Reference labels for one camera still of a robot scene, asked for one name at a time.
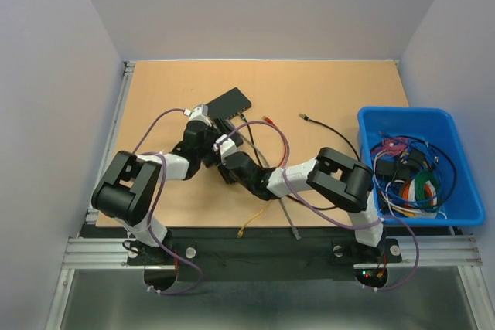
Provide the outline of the black network switch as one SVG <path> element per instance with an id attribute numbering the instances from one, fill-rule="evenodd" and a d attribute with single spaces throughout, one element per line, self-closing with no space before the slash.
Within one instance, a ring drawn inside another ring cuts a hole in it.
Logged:
<path id="1" fill-rule="evenodd" d="M 251 108 L 251 101 L 237 87 L 207 103 L 208 117 L 230 120 Z"/>

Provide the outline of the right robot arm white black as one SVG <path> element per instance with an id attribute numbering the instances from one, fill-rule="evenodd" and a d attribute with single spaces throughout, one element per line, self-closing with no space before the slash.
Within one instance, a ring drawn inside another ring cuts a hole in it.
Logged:
<path id="1" fill-rule="evenodd" d="M 313 213 L 334 226 L 354 231 L 356 252 L 364 260 L 374 260 L 384 251 L 384 222 L 369 201 L 373 190 L 372 171 L 362 162 L 332 148 L 321 148 L 316 157 L 299 165 L 261 167 L 245 152 L 216 147 L 221 164 L 236 182 L 252 195 L 268 201 L 294 196 Z M 349 224 L 340 223 L 300 195 L 315 191 L 337 209 L 347 213 Z"/>

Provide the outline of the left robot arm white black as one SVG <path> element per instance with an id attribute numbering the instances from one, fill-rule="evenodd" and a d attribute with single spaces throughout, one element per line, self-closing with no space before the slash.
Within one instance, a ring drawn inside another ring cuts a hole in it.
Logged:
<path id="1" fill-rule="evenodd" d="M 91 205 L 134 236 L 134 242 L 122 244 L 130 260 L 143 257 L 156 265 L 169 258 L 187 262 L 172 250 L 172 235 L 154 211 L 165 182 L 189 180 L 202 165 L 220 163 L 213 147 L 223 134 L 218 125 L 189 121 L 183 139 L 170 153 L 119 151 L 114 156 L 91 196 Z"/>

